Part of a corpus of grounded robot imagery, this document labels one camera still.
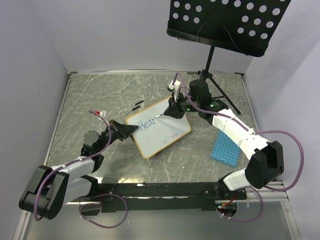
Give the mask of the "yellow framed whiteboard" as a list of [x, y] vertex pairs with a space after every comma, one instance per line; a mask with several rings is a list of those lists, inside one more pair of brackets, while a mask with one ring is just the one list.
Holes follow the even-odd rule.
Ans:
[[162, 114], [169, 106], [166, 97], [146, 108], [128, 116], [125, 122], [136, 125], [138, 129], [133, 133], [133, 139], [144, 159], [149, 159], [175, 141], [189, 134], [192, 130], [186, 116], [175, 119]]

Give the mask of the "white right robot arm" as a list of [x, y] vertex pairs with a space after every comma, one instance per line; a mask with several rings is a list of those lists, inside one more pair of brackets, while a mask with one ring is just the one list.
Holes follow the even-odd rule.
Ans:
[[223, 199], [230, 199], [238, 189], [261, 189], [284, 172], [282, 145], [268, 141], [245, 125], [222, 100], [212, 97], [204, 80], [193, 80], [188, 88], [172, 80], [167, 89], [171, 97], [164, 116], [182, 119], [185, 113], [197, 112], [200, 118], [227, 135], [249, 160], [245, 168], [220, 179], [218, 193]]

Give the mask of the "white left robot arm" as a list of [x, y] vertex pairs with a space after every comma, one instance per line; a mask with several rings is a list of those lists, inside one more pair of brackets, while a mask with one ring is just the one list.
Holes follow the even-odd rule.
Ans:
[[81, 197], [95, 200], [99, 195], [99, 183], [91, 174], [101, 167], [102, 153], [114, 141], [124, 141], [138, 129], [137, 125], [121, 124], [112, 119], [101, 133], [87, 131], [78, 158], [58, 166], [41, 165], [34, 171], [18, 207], [41, 219], [51, 220], [68, 202]]

